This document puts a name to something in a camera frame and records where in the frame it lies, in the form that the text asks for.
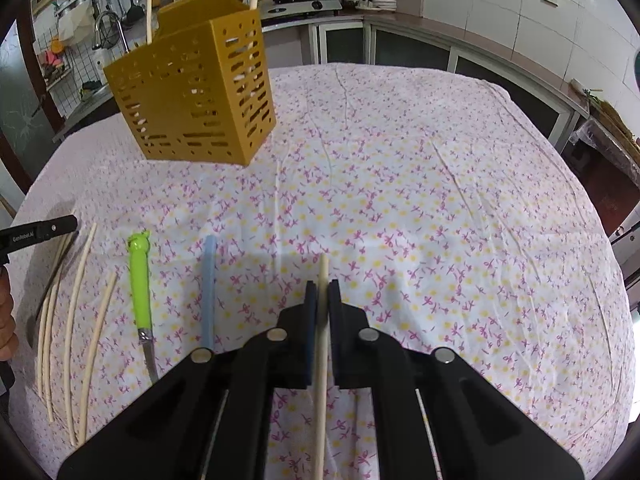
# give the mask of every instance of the blue straw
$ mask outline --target blue straw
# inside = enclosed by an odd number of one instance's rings
[[[216,250],[218,240],[214,235],[207,236],[204,242],[202,260],[202,340],[204,348],[213,350],[213,309],[216,301],[214,280],[216,275]]]

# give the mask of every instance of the green knife handle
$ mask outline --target green knife handle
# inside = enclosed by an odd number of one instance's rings
[[[149,231],[131,235],[129,247],[129,278],[133,296],[133,314],[138,330],[151,330],[151,306],[149,303]]]

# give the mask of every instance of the floral tablecloth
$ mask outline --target floral tablecloth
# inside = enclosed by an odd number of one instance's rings
[[[592,477],[625,435],[634,343],[620,268],[553,147],[507,92],[483,81],[340,64],[270,75],[278,124],[247,168],[146,161],[117,115],[67,139],[28,193],[16,222],[75,208],[76,253],[98,223],[72,340],[76,429],[85,352],[110,270],[120,278],[95,361],[89,435],[150,386],[126,238],[152,232],[163,374],[198,346],[201,257],[215,234],[216,301],[207,307],[216,351],[238,348],[300,303],[325,252],[344,300],[365,309],[373,326],[408,348],[455,348]],[[55,247],[12,256],[20,330]],[[12,422],[52,476],[72,451],[62,361],[78,260],[65,267],[54,315],[54,424],[35,392],[35,352],[22,332],[13,362]],[[331,384],[325,476],[377,478],[370,396]],[[267,478],[310,477],[312,414],[310,392],[276,392]]]

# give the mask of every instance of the countertop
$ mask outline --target countertop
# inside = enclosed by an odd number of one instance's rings
[[[584,96],[577,94],[562,80],[561,77],[553,74],[538,63],[533,62],[527,57],[514,52],[500,43],[488,40],[462,28],[447,25],[447,23],[420,18],[410,14],[395,13],[372,13],[362,10],[341,10],[337,14],[329,14],[323,16],[313,16],[310,18],[293,19],[290,21],[282,21],[279,23],[271,23],[262,27],[262,33],[271,32],[273,30],[281,30],[289,27],[299,27],[301,25],[315,25],[319,23],[335,23],[335,22],[352,22],[361,20],[371,25],[379,25],[388,28],[396,28],[398,31],[410,31],[419,36],[427,36],[432,38],[440,38],[447,43],[460,46],[469,50],[473,50],[478,54],[482,54],[489,58],[495,59],[506,66],[516,69],[531,80],[539,83],[544,88],[555,94],[558,98],[565,101],[574,110],[579,112],[584,118],[589,117],[589,107]],[[54,142],[64,139],[66,134],[76,125],[82,118],[93,112],[96,108],[111,99],[113,95],[108,86],[104,86],[98,90],[91,98],[78,106],[67,118],[65,125],[53,138]]]

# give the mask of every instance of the gas stove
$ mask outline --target gas stove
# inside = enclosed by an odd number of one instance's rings
[[[341,10],[340,0],[305,0],[261,4],[260,19],[274,20],[276,18],[288,18],[299,14],[315,14],[326,10]]]

